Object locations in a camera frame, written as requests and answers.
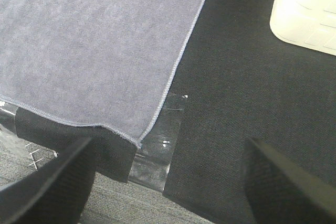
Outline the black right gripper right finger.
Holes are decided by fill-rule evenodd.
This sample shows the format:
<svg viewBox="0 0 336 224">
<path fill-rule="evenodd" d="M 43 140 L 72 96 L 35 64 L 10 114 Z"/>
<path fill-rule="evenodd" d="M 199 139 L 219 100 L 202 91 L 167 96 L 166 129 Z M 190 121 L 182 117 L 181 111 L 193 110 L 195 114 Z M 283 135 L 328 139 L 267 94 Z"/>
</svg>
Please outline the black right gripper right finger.
<svg viewBox="0 0 336 224">
<path fill-rule="evenodd" d="M 335 223 L 335 188 L 261 140 L 244 142 L 243 181 L 257 223 Z"/>
</svg>

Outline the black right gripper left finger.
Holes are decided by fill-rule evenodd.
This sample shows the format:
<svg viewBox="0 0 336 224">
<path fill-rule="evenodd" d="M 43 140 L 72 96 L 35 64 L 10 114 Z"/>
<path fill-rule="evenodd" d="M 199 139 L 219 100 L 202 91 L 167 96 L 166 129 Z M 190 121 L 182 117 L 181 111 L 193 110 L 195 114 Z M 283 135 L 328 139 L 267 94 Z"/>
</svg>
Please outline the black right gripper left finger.
<svg viewBox="0 0 336 224">
<path fill-rule="evenodd" d="M 79 223 L 95 177 L 91 138 L 1 189 L 1 223 Z"/>
</svg>

